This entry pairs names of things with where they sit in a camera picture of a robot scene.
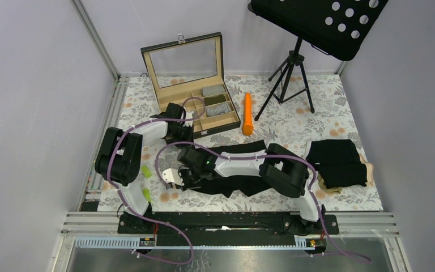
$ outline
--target orange object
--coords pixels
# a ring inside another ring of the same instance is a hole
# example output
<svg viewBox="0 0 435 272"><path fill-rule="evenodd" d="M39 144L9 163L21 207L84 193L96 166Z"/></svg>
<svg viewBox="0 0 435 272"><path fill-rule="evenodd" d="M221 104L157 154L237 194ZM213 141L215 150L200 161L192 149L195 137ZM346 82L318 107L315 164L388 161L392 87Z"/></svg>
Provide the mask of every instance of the orange object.
<svg viewBox="0 0 435 272"><path fill-rule="evenodd" d="M242 126L242 133L245 136L250 136L253 133L253 119L251 116L251 94L246 93L244 96L244 125Z"/></svg>

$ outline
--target white wall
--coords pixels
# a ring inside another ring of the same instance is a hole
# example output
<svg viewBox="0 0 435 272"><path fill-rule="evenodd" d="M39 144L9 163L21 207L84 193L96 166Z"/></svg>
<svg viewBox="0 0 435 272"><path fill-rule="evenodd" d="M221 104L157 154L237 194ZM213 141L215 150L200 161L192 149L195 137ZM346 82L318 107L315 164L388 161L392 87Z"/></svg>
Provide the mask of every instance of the white wall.
<svg viewBox="0 0 435 272"><path fill-rule="evenodd" d="M390 1L343 75L413 271L435 271L435 1Z"/></svg>
<svg viewBox="0 0 435 272"><path fill-rule="evenodd" d="M45 271L112 84L70 1L0 0L0 271Z"/></svg>
<svg viewBox="0 0 435 272"><path fill-rule="evenodd" d="M248 11L250 0L83 0L121 73L142 72L141 47L220 31L226 72L269 72L284 61L296 37ZM340 61L304 42L307 71L334 72Z"/></svg>

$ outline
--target flower pattern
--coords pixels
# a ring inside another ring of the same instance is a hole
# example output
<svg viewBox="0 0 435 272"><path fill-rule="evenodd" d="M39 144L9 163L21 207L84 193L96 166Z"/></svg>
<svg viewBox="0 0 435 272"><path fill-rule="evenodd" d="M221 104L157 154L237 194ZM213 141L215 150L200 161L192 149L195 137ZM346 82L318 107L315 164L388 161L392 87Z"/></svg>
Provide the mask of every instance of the flower pattern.
<svg viewBox="0 0 435 272"><path fill-rule="evenodd" d="M196 139L195 142L212 147L264 139L267 145L278 143L295 154L303 156L310 141L351 139L356 144L359 154L365 158L363 145L339 76L309 75L308 82L315 113L310 112L305 93L281 105L272 99L259 121L253 121L254 133L251 136L244 136L241 129L233 129ZM266 76L228 75L225 77L225 83L236 111L242 118L244 110L242 101L245 93L251 93L252 111L255 116L275 81L269 82ZM303 88L302 77L293 76L287 94L292 95ZM130 78L123 103L118 124L123 129L147 120L150 115L159 111L151 81L147 77ZM141 165L146 165L151 170L152 177L145 178L140 173L136 179L142 189L150 191L153 211L298 211L293 199L273 189L251 197L235 191L229 198L221 194L208 195L192 190L184 192L175 189L166 190L154 170L155 156L163 145L164 141L154 141L149 146L143 147ZM162 172L170 167L178 168L180 165L176 160L178 152L179 150L174 147L164 151L159 158L159 171ZM116 211L122 202L115 188L106 185L107 182L101 193L98 211ZM341 194L329 194L320 190L316 182L313 191L320 203L329 211L381 211L383 209L374 185L369 187L357 185L344 188Z"/></svg>

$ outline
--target gray rolled cloth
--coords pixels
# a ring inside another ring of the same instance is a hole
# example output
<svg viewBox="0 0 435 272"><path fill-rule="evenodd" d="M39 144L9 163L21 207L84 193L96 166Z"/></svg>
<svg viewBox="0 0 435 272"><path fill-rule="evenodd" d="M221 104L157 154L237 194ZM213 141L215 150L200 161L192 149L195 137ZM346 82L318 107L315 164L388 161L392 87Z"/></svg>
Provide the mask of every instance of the gray rolled cloth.
<svg viewBox="0 0 435 272"><path fill-rule="evenodd" d="M225 91L226 90L222 85L214 85L214 86L204 87L201 89L201 93L203 96L222 94Z"/></svg>
<svg viewBox="0 0 435 272"><path fill-rule="evenodd" d="M228 103L222 103L219 105L216 105L212 108L206 108L207 117L213 117L217 115L221 115L224 113L228 113L231 111L231 108L229 107Z"/></svg>

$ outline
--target music stand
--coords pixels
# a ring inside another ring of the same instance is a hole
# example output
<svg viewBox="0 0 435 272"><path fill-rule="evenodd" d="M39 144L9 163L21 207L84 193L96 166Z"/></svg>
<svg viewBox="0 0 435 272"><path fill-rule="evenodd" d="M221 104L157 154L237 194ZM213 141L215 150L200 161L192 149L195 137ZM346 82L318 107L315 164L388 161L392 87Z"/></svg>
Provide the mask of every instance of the music stand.
<svg viewBox="0 0 435 272"><path fill-rule="evenodd" d="M299 54L302 41L305 40L320 52L334 56L342 61L350 61L358 52L374 22L386 6L388 0L251 0L248 10L252 13L282 27L296 35L295 49L269 78L269 81L284 67L278 81L254 120L258 121L271 97L274 96L282 104L289 99L306 92L311 112L314 113L313 102L309 91L308 80L304 71L304 56ZM286 90L293 68L300 66L305 88L285 99ZM284 75L280 97L275 91Z"/></svg>

